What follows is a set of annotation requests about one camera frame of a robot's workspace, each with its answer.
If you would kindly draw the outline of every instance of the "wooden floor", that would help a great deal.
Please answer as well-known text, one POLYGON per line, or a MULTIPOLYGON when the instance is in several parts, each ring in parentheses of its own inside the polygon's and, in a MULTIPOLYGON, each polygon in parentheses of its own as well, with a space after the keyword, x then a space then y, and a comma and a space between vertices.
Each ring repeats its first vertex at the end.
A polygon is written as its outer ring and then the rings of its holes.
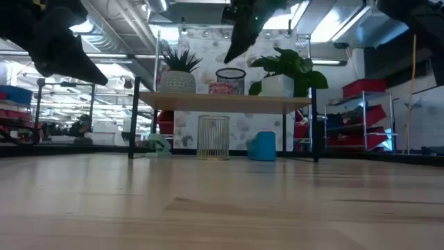
POLYGON ((0 249, 443 249, 444 169, 0 159, 0 249))

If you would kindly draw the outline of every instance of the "wire mesh basket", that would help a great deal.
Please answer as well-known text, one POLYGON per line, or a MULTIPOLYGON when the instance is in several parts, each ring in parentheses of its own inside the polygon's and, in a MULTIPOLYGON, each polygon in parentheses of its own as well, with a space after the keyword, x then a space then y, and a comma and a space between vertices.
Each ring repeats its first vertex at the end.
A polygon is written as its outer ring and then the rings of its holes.
POLYGON ((216 72, 218 83, 229 83, 233 87, 233 94, 244 94, 245 73, 242 69, 226 68, 216 72))
POLYGON ((198 122, 197 157, 202 160, 228 160, 230 118, 201 115, 198 122))

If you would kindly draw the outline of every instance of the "floral wallpaper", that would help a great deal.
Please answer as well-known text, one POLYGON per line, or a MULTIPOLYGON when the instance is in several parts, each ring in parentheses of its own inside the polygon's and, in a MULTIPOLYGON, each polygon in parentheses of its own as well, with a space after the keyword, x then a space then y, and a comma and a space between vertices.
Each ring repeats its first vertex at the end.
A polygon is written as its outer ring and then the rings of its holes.
MULTIPOLYGON (((196 57, 203 58, 199 68, 193 72, 196 77, 196 92, 208 94, 209 85, 216 82, 216 71, 226 67, 244 70, 245 94, 250 85, 262 79, 266 73, 261 68, 250 68, 251 63, 261 56, 275 54, 273 47, 295 49, 295 40, 286 37, 284 31, 263 32, 255 46, 239 56, 228 65, 223 59, 230 47, 231 29, 187 27, 188 34, 179 39, 178 49, 190 50, 196 57)), ((230 117, 230 149, 246 150, 246 143, 260 131, 273 131, 276 134, 276 149, 282 150, 282 115, 207 113, 207 112, 175 112, 174 147, 177 149, 197 148, 197 129, 199 115, 226 115, 230 117)), ((287 115, 287 150, 293 150, 294 114, 287 115)))

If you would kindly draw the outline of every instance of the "potted plant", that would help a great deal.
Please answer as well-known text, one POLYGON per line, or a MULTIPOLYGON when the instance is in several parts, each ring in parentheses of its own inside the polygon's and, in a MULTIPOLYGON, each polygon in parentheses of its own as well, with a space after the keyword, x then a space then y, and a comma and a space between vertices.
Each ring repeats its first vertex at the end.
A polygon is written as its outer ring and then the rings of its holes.
POLYGON ((311 87, 328 88, 326 77, 313 70, 311 59, 303 59, 291 49, 274 49, 279 56, 262 57, 251 65, 263 67, 268 74, 251 85, 249 95, 306 97, 311 87))
POLYGON ((169 70, 162 75, 159 91, 196 93, 196 79, 191 72, 197 69, 195 66, 202 59, 195 58, 195 55, 189 57, 189 50, 179 56, 178 52, 172 52, 170 47, 167 47, 166 53, 162 52, 162 55, 162 60, 169 66, 169 70))

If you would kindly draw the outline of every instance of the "plant pot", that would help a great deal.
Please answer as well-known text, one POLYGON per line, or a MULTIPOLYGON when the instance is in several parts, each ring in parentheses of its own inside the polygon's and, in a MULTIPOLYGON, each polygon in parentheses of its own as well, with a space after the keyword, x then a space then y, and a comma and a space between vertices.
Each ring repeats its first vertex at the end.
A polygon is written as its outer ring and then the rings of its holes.
POLYGON ((196 79, 188 72, 166 71, 160 80, 159 92, 196 93, 196 79))
POLYGON ((264 97, 293 97, 294 80, 283 74, 262 79, 262 93, 264 97))

